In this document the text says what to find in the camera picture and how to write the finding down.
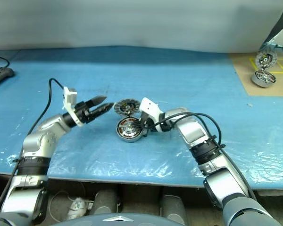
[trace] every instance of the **plastic sheet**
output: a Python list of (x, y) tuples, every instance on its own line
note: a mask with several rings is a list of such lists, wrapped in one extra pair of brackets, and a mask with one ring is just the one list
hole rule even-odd
[[(207, 113), (219, 123), (225, 150), (251, 186), (283, 189), (283, 97), (248, 96), (227, 55), (127, 47), (21, 50), (11, 67), (16, 76), (0, 84), (0, 173), (12, 171), (11, 159), (46, 104), (48, 79), (55, 77), (76, 88), (78, 101), (148, 97), (163, 111), (184, 106)], [(44, 119), (63, 113), (61, 108), (62, 91), (54, 85)], [(121, 118), (111, 110), (73, 128), (61, 138), (49, 176), (202, 186), (203, 176), (175, 130), (126, 143), (116, 134)]]

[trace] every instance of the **metal disc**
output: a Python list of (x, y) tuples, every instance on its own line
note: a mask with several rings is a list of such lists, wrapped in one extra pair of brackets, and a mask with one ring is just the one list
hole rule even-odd
[(130, 116), (138, 112), (140, 104), (141, 103), (135, 99), (124, 99), (114, 105), (114, 110), (120, 115)]
[(256, 56), (256, 65), (259, 70), (273, 67), (277, 63), (277, 53), (267, 48), (258, 52)]
[(142, 137), (142, 128), (132, 126), (134, 121), (138, 121), (138, 119), (134, 117), (127, 117), (119, 121), (117, 124), (118, 136), (130, 143), (135, 142)]
[(260, 87), (268, 88), (276, 82), (276, 77), (267, 71), (256, 71), (251, 80)]

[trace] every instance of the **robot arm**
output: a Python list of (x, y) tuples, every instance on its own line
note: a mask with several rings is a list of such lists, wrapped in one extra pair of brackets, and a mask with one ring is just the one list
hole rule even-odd
[(173, 127), (179, 131), (201, 173), (206, 176), (204, 187), (214, 206), (222, 209), (226, 226), (280, 226), (256, 200), (250, 198), (242, 175), (215, 141), (216, 137), (208, 134), (191, 112), (181, 107), (163, 113), (147, 98), (142, 100), (140, 111), (140, 123), (144, 127), (151, 119), (158, 132)]
[(76, 92), (64, 87), (64, 106), (68, 113), (47, 119), (25, 138), (17, 175), (12, 178), (1, 207), (0, 225), (25, 226), (44, 220), (48, 202), (47, 171), (58, 141), (72, 127), (89, 123), (110, 110), (113, 103), (89, 110), (105, 98), (98, 96), (76, 104)]

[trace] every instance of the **blue cloth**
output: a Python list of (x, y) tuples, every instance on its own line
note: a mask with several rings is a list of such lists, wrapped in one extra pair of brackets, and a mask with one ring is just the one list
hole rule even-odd
[[(22, 142), (48, 99), (48, 79), (75, 88), (77, 100), (148, 97), (163, 111), (187, 107), (220, 125), (225, 150), (253, 188), (283, 189), (283, 97), (251, 97), (227, 54), (95, 47), (0, 51), (16, 76), (0, 84), (0, 173), (10, 173)], [(53, 85), (43, 119), (62, 110)], [(113, 110), (61, 138), (49, 176), (90, 181), (202, 186), (203, 176), (178, 133), (150, 133), (136, 143), (116, 134)], [(214, 125), (208, 122), (213, 134)]]

